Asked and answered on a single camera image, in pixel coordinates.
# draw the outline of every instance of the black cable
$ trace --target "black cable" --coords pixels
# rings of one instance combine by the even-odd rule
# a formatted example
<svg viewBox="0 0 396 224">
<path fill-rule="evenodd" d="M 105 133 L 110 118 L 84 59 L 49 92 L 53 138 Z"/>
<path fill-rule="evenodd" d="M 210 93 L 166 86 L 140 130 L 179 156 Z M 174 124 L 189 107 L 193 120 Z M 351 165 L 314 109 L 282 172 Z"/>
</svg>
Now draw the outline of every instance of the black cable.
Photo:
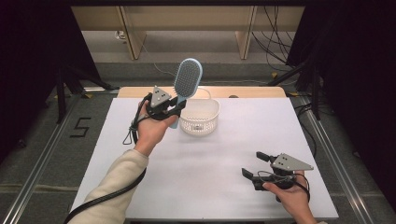
<svg viewBox="0 0 396 224">
<path fill-rule="evenodd" d="M 277 19 L 277 14 L 279 13 L 279 6 L 276 6 L 276 19 Z M 283 49 L 286 51 L 286 53 L 287 53 L 287 55 L 289 56 L 289 52 L 288 52 L 288 50 L 285 48 L 285 45 L 283 44 L 283 40 L 279 37 L 279 35 L 278 35 L 278 32 L 277 32 L 277 23 L 276 23 L 276 35 L 277 35 L 277 38 L 278 38 L 278 40 L 279 40 L 279 42 L 282 44 L 282 45 L 279 45 L 279 47 L 281 48 L 281 47 L 283 47 Z"/>
<path fill-rule="evenodd" d="M 78 215 L 79 213 L 87 210 L 90 207 L 93 207 L 99 203 L 103 203 L 105 201 L 108 201 L 110 199 L 116 198 L 118 196 L 120 196 L 121 194 L 124 194 L 126 192 L 128 192 L 131 189 L 134 189 L 143 179 L 143 177 L 146 174 L 146 170 L 147 168 L 143 171 L 143 173 L 134 181 L 134 183 L 128 185 L 127 187 L 123 188 L 123 189 L 119 189 L 117 191 L 114 191 L 113 193 L 109 193 L 105 196 L 102 196 L 100 198 L 94 199 L 92 201 L 89 201 L 87 203 L 84 203 L 82 205 L 80 205 L 79 207 L 77 207 L 76 209 L 74 209 L 64 220 L 64 224 L 68 223 L 73 217 L 75 217 L 76 215 Z"/>
<path fill-rule="evenodd" d="M 301 175 L 301 174 L 295 174 L 295 175 L 300 175 L 300 176 L 302 176 L 302 177 L 305 179 L 306 187 L 304 187 L 302 184 L 300 184 L 300 183 L 297 182 L 296 180 L 293 180 L 293 183 L 294 183 L 295 185 L 297 185 L 298 187 L 300 187 L 303 191 L 305 191 L 306 196 L 308 197 L 308 202 L 309 202 L 309 201 L 311 200 L 311 193 L 309 193 L 310 188 L 309 188 L 308 179 L 305 177 L 305 175 Z"/>
<path fill-rule="evenodd" d="M 278 11 L 279 11 L 279 7 L 277 7 L 277 6 L 274 7 L 274 14 L 275 14 L 274 24 L 272 23 L 272 20 L 271 20 L 269 14 L 267 12 L 266 7 L 264 7 L 264 11 L 265 11 L 265 14 L 266 14 L 266 16 L 268 18 L 268 21 L 271 24 L 272 29 L 273 29 L 273 32 L 271 33 L 271 39 L 272 39 L 273 34 L 276 34 L 278 42 L 283 44 L 281 38 L 279 37 L 279 33 L 277 32 L 277 14 L 278 14 Z M 280 48 L 280 51 L 282 52 L 283 57 L 285 58 L 285 60 L 287 60 L 287 57 L 285 56 L 285 53 L 283 52 L 281 45 L 279 45 L 279 48 Z"/>
<path fill-rule="evenodd" d="M 279 42 L 276 42 L 275 40 L 273 40 L 273 39 L 270 39 L 270 37 L 268 37 L 263 31 L 262 31 L 262 35 L 266 38 L 266 39 L 268 39 L 269 41 L 272 41 L 274 44 L 280 44 L 280 45 L 282 45 L 282 46 L 285 46 L 285 47 L 288 47 L 288 48 L 291 48 L 291 46 L 290 45 L 287 45 L 287 44 L 283 44 L 283 43 L 279 43 Z"/>
<path fill-rule="evenodd" d="M 293 38 L 291 38 L 291 36 L 289 35 L 289 32 L 286 32 L 286 35 L 288 35 L 288 37 L 291 40 L 291 42 L 293 42 Z"/>
<path fill-rule="evenodd" d="M 325 115 L 329 115 L 329 116 L 335 116 L 334 112 L 324 112 L 323 110 L 319 110 L 320 113 L 325 114 Z"/>
<path fill-rule="evenodd" d="M 124 141 L 122 142 L 124 145 L 130 145 L 125 143 L 125 140 L 129 137 L 131 139 L 131 133 L 134 137 L 134 143 L 137 143 L 137 125 L 140 121 L 142 121 L 143 119 L 147 119 L 148 117 L 144 117 L 142 119 L 139 119 L 139 115 L 140 115 L 140 111 L 142 110 L 143 105 L 145 104 L 145 102 L 147 101 L 147 99 L 150 97 L 151 95 L 147 95 L 146 97 L 143 98 L 142 102 L 140 103 L 139 107 L 137 108 L 135 117 L 134 117 L 134 121 L 132 122 L 130 128 L 129 128 L 129 132 L 128 135 L 125 137 Z M 79 207 L 77 207 L 76 209 L 74 209 L 72 212 L 69 213 L 69 215 L 66 217 L 66 219 L 64 220 L 64 224 L 68 223 L 73 217 L 75 217 L 76 215 L 78 215 L 79 213 L 87 210 L 90 207 L 93 207 L 99 203 L 103 203 L 105 201 L 108 201 L 110 199 L 116 198 L 118 196 L 120 196 L 121 194 L 124 194 L 126 192 L 128 192 L 131 189 L 134 189 L 143 179 L 143 177 L 146 174 L 146 170 L 147 168 L 145 168 L 145 170 L 143 171 L 143 173 L 130 185 L 126 186 L 123 189 L 119 189 L 117 191 L 114 191 L 112 193 L 109 193 L 105 196 L 102 196 L 100 198 L 94 199 L 92 201 L 89 201 L 87 203 L 84 203 L 82 205 L 80 205 Z"/>
<path fill-rule="evenodd" d="M 279 68 L 275 68 L 273 67 L 269 61 L 268 61 L 268 54 L 270 54 L 271 56 L 273 56 L 274 58 L 278 59 L 279 61 L 281 61 L 282 63 L 286 64 L 285 61 L 283 61 L 281 58 L 277 57 L 271 50 L 269 50 L 267 47 L 264 46 L 264 44 L 254 35 L 254 33 L 252 32 L 253 37 L 255 38 L 256 42 L 259 44 L 259 46 L 264 49 L 265 51 L 265 58 L 267 60 L 268 65 L 273 68 L 274 70 L 277 71 L 281 71 L 281 72 L 289 72 L 289 70 L 284 70 L 284 69 L 279 69 Z"/>
<path fill-rule="evenodd" d="M 266 9 L 266 7 L 263 7 L 264 8 L 264 11 L 265 11 L 265 15 L 267 16 L 267 19 L 268 19 L 268 21 L 270 22 L 270 24 L 271 24 L 271 27 L 272 27 L 272 33 L 271 33 L 271 39 L 273 38 L 273 35 L 274 35 L 274 33 L 276 33 L 276 35 L 277 35 L 277 32 L 276 32 L 276 28 L 274 27 L 274 25 L 272 24 L 272 21 L 271 21 L 271 18 L 270 18 L 270 16 L 269 16 L 269 14 L 268 14 L 268 12 L 267 12 L 267 9 Z M 270 44 L 271 44 L 271 41 L 270 42 L 268 42 L 268 45 L 267 45 L 267 48 L 269 49 L 270 48 Z"/>
<path fill-rule="evenodd" d="M 294 94 L 289 93 L 289 92 L 285 92 L 285 94 L 286 94 L 287 97 L 304 97 L 304 96 L 311 97 L 312 96 L 310 94 L 307 94 L 307 95 L 302 95 L 302 94 L 294 95 Z"/>
<path fill-rule="evenodd" d="M 309 135 L 309 137 L 312 139 L 312 143 L 314 144 L 314 151 L 312 152 L 312 155 L 315 158 L 317 156 L 317 151 L 318 151 L 317 141 L 315 141 L 315 138 L 312 135 L 312 133 L 308 131 L 306 126 L 300 120 L 300 116 L 303 113 L 305 113 L 306 111 L 311 109 L 311 103 L 309 103 L 307 105 L 300 105 L 300 106 L 294 107 L 294 109 L 298 109 L 298 108 L 300 108 L 300 111 L 297 113 L 297 120 L 299 121 L 299 123 L 303 127 L 303 129 L 306 131 L 306 133 Z"/>
</svg>

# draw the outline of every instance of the beige sleeve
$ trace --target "beige sleeve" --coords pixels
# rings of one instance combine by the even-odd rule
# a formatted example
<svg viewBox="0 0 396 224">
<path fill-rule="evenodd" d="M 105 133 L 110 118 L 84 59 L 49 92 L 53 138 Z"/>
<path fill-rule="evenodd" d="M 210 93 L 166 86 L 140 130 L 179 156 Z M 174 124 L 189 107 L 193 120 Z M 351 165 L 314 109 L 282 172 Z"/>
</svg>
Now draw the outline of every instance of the beige sleeve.
<svg viewBox="0 0 396 224">
<path fill-rule="evenodd" d="M 118 157 L 110 166 L 105 178 L 97 188 L 91 191 L 85 202 L 105 196 L 132 184 L 148 166 L 149 158 L 136 150 L 128 150 Z M 106 223 L 121 224 L 125 219 L 125 211 L 131 202 L 136 188 L 99 203 L 76 215 L 69 223 Z"/>
</svg>

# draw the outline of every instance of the wire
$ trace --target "wire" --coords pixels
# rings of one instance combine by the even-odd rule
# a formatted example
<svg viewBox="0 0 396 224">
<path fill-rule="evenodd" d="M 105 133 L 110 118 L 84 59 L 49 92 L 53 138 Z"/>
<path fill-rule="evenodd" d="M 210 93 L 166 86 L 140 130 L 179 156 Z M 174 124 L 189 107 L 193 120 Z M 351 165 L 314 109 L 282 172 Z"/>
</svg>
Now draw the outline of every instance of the wire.
<svg viewBox="0 0 396 224">
<path fill-rule="evenodd" d="M 240 81 L 201 81 L 203 84 L 213 84 L 213 83 L 240 83 L 240 82 L 256 82 L 261 84 L 268 84 L 268 82 L 258 81 L 258 80 L 240 80 Z"/>
<path fill-rule="evenodd" d="M 283 44 L 283 43 L 279 43 L 279 42 L 277 42 L 277 41 L 275 41 L 275 40 L 273 40 L 273 39 L 271 39 L 270 37 L 268 37 L 263 31 L 262 31 L 262 35 L 266 38 L 266 39 L 268 39 L 269 41 L 272 41 L 274 44 L 280 44 L 280 45 L 282 45 L 282 46 L 285 46 L 285 47 L 288 47 L 288 48 L 291 48 L 291 46 L 290 45 L 287 45 L 287 44 Z"/>
<path fill-rule="evenodd" d="M 286 32 L 286 35 L 288 35 L 288 37 L 291 40 L 291 42 L 293 42 L 293 38 L 291 38 L 291 36 L 289 35 L 289 32 Z"/>
<path fill-rule="evenodd" d="M 323 110 L 319 110 L 320 111 L 320 113 L 322 113 L 322 114 L 325 114 L 325 115 L 329 115 L 329 116 L 335 116 L 335 113 L 334 112 L 324 112 Z"/>
<path fill-rule="evenodd" d="M 289 72 L 289 70 L 284 70 L 284 69 L 275 68 L 275 67 L 273 67 L 273 66 L 270 64 L 270 62 L 269 62 L 269 60 L 268 60 L 268 54 L 271 55 L 271 56 L 273 56 L 275 59 L 279 60 L 279 61 L 282 62 L 283 64 L 286 64 L 286 61 L 284 61 L 283 59 L 279 58 L 279 57 L 278 57 L 277 55 L 275 55 L 271 50 L 269 50 L 269 45 L 270 45 L 271 41 L 268 42 L 268 46 L 265 47 L 264 44 L 259 40 L 259 38 L 257 38 L 257 36 L 256 36 L 253 32 L 252 32 L 252 35 L 253 35 L 254 39 L 256 40 L 256 42 L 259 44 L 259 46 L 260 46 L 262 49 L 264 49 L 264 51 L 265 51 L 265 59 L 266 59 L 268 65 L 269 65 L 271 68 L 273 68 L 274 70 L 282 71 L 282 72 Z"/>
<path fill-rule="evenodd" d="M 280 179 L 278 179 L 278 180 L 275 180 L 275 181 L 267 181 L 267 180 L 263 180 L 262 178 L 263 178 L 263 176 L 261 176 L 260 175 L 260 173 L 266 173 L 266 174 L 268 174 L 268 175 L 274 175 L 274 176 L 276 176 L 276 177 L 278 177 L 278 178 L 280 178 Z M 270 173 L 270 172 L 266 172 L 266 171 L 259 171 L 259 172 L 257 172 L 257 176 L 260 178 L 260 180 L 262 181 L 262 182 L 271 182 L 271 183 L 278 183 L 278 182 L 282 182 L 282 181 L 285 181 L 285 180 L 288 180 L 289 179 L 289 177 L 288 176 L 283 176 L 283 175 L 276 175 L 276 174 L 274 174 L 274 173 Z"/>
<path fill-rule="evenodd" d="M 289 85 L 294 84 L 294 83 L 296 83 L 296 82 L 297 82 L 297 80 L 292 81 L 292 82 L 290 82 L 290 83 L 282 84 L 281 86 L 289 86 Z"/>
<path fill-rule="evenodd" d="M 309 182 L 308 182 L 308 179 L 306 179 L 306 177 L 304 176 L 304 175 L 301 175 L 301 174 L 295 174 L 295 175 L 300 175 L 300 176 L 302 176 L 304 179 L 305 179 L 305 182 L 306 182 L 306 187 L 304 187 L 302 184 L 300 184 L 299 182 L 297 182 L 295 179 L 293 179 L 293 183 L 295 184 L 295 185 L 297 185 L 298 187 L 300 187 L 303 191 L 305 191 L 305 193 L 306 193 L 306 196 L 308 197 L 308 201 L 310 201 L 311 200 L 311 194 L 309 193 Z"/>
<path fill-rule="evenodd" d="M 87 210 L 90 207 L 93 207 L 99 203 L 103 203 L 105 201 L 108 201 L 110 199 L 113 199 L 115 197 L 120 196 L 121 194 L 124 194 L 126 192 L 128 192 L 131 189 L 134 189 L 143 179 L 143 177 L 146 174 L 146 170 L 147 168 L 143 171 L 143 173 L 130 185 L 128 185 L 127 187 L 123 188 L 123 189 L 119 189 L 113 193 L 109 193 L 105 196 L 102 196 L 100 198 L 94 199 L 92 201 L 89 201 L 87 203 L 84 203 L 82 205 L 80 205 L 79 207 L 77 207 L 76 209 L 74 209 L 64 220 L 64 224 L 68 223 L 73 217 L 75 217 L 76 215 L 78 215 L 79 213 Z"/>
<path fill-rule="evenodd" d="M 212 99 L 212 94 L 210 94 L 210 91 L 209 91 L 209 90 L 207 90 L 207 89 L 205 89 L 205 88 L 202 88 L 202 87 L 198 87 L 198 89 L 199 89 L 199 90 L 206 91 L 207 94 L 209 94 L 209 99 Z"/>
<path fill-rule="evenodd" d="M 149 51 L 146 49 L 146 47 L 145 47 L 144 44 L 142 44 L 142 48 L 143 48 L 143 50 L 148 54 L 148 56 L 153 60 L 153 57 L 151 56 L 151 54 L 149 53 Z M 161 72 L 161 73 L 169 74 L 169 75 L 171 75 L 172 77 L 175 77 L 175 76 L 176 76 L 176 74 L 174 74 L 174 73 L 161 70 L 161 69 L 157 66 L 156 63 L 154 63 L 154 66 L 155 66 L 155 68 L 156 68 L 159 72 Z"/>
<path fill-rule="evenodd" d="M 307 105 L 299 105 L 294 107 L 294 109 L 298 109 L 300 108 L 299 112 L 297 113 L 297 120 L 300 122 L 300 125 L 303 127 L 303 129 L 306 131 L 306 133 L 309 135 L 309 137 L 312 139 L 312 143 L 314 144 L 314 151 L 312 152 L 313 157 L 315 158 L 317 156 L 317 151 L 318 151 L 318 146 L 317 146 L 317 142 L 315 141 L 314 136 L 312 135 L 311 132 L 308 131 L 308 129 L 306 128 L 306 126 L 301 122 L 300 120 L 300 116 L 305 113 L 306 111 L 311 109 L 311 103 L 307 104 Z"/>
<path fill-rule="evenodd" d="M 275 34 L 276 37 L 277 37 L 278 43 L 282 43 L 282 45 L 283 45 L 283 42 L 282 42 L 281 38 L 279 37 L 279 33 L 277 32 L 277 14 L 278 14 L 278 11 L 279 11 L 279 7 L 278 7 L 278 6 L 275 6 L 275 7 L 274 7 L 274 14 L 275 14 L 275 18 L 274 18 L 275 21 L 274 21 L 274 23 L 272 23 L 272 20 L 271 20 L 269 14 L 268 14 L 268 11 L 267 11 L 266 7 L 264 7 L 264 11 L 265 11 L 265 15 L 266 15 L 267 18 L 268 18 L 268 21 L 269 21 L 270 24 L 271 24 L 272 29 L 273 29 L 273 32 L 271 33 L 271 39 L 272 39 L 272 36 Z M 283 57 L 284 57 L 285 60 L 286 60 L 287 57 L 285 56 L 285 53 L 283 52 L 283 49 L 282 49 L 282 47 L 281 47 L 280 44 L 279 44 L 279 48 L 280 48 L 280 51 L 281 51 L 282 54 L 283 54 Z"/>
</svg>

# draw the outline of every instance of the white plastic basket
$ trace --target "white plastic basket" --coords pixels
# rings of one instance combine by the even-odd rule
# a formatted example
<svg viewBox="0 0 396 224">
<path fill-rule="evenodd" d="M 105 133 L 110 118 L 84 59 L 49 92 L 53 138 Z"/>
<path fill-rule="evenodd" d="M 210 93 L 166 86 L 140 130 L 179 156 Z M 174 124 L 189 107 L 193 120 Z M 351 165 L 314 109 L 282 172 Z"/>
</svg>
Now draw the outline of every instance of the white plastic basket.
<svg viewBox="0 0 396 224">
<path fill-rule="evenodd" d="M 191 135 L 204 136 L 218 126 L 220 104 L 212 99 L 188 99 L 180 114 L 181 129 Z"/>
</svg>

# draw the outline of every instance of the human hand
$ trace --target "human hand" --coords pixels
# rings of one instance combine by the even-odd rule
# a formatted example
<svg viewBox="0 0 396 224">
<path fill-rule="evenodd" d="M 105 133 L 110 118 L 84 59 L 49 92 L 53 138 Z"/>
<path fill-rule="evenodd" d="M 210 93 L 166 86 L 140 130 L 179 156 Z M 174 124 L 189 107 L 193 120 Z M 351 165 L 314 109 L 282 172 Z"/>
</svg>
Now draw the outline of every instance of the human hand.
<svg viewBox="0 0 396 224">
<path fill-rule="evenodd" d="M 304 171 L 296 171 L 295 174 L 300 174 L 296 176 L 296 181 L 306 188 L 305 179 L 301 176 L 304 175 Z M 280 189 L 277 185 L 269 182 L 264 183 L 262 186 L 273 192 L 280 199 L 283 207 L 293 216 L 297 223 L 317 223 L 309 208 L 308 197 L 302 188 L 294 185 L 290 189 Z"/>
<path fill-rule="evenodd" d="M 140 115 L 147 114 L 146 105 L 149 101 L 146 101 L 142 109 L 140 110 Z M 155 119 L 143 119 L 139 122 L 137 126 L 137 132 L 139 134 L 139 139 L 134 147 L 135 150 L 141 152 L 142 154 L 149 156 L 152 149 L 163 140 L 166 129 L 173 124 L 177 119 L 177 115 L 173 115 L 168 119 L 155 120 Z"/>
</svg>

